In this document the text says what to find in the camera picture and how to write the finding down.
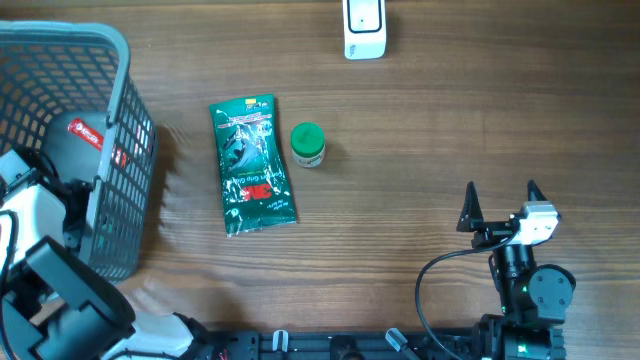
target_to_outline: wood grain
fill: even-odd
[[[640,351],[640,15],[623,2],[388,4],[383,59],[342,56],[341,5],[7,10],[104,22],[132,49],[131,75],[160,128],[138,309],[212,328],[419,329],[413,287],[456,233],[465,185],[504,219],[536,179],[564,215],[540,264],[578,279],[571,359]],[[208,105],[278,99],[299,224],[226,238]],[[322,167],[291,160],[303,121],[328,137]],[[486,256],[438,265],[424,310],[436,325],[498,313]]]

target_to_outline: green lid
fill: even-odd
[[[314,157],[324,148],[324,131],[314,123],[302,123],[291,132],[291,148],[299,156]]]

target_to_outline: small jar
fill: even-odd
[[[291,132],[293,159],[303,167],[320,165],[325,152],[324,131],[314,123],[302,123]]]

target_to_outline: plastic basket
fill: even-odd
[[[93,121],[104,143],[88,163],[94,190],[75,253],[112,282],[136,269],[157,150],[129,58],[126,39],[106,25],[0,21],[0,153],[60,140],[54,129],[69,118]],[[85,153],[54,161],[61,178]]]

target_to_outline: green snack bag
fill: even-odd
[[[209,110],[227,236],[295,223],[291,187],[276,146],[273,95],[230,100]]]

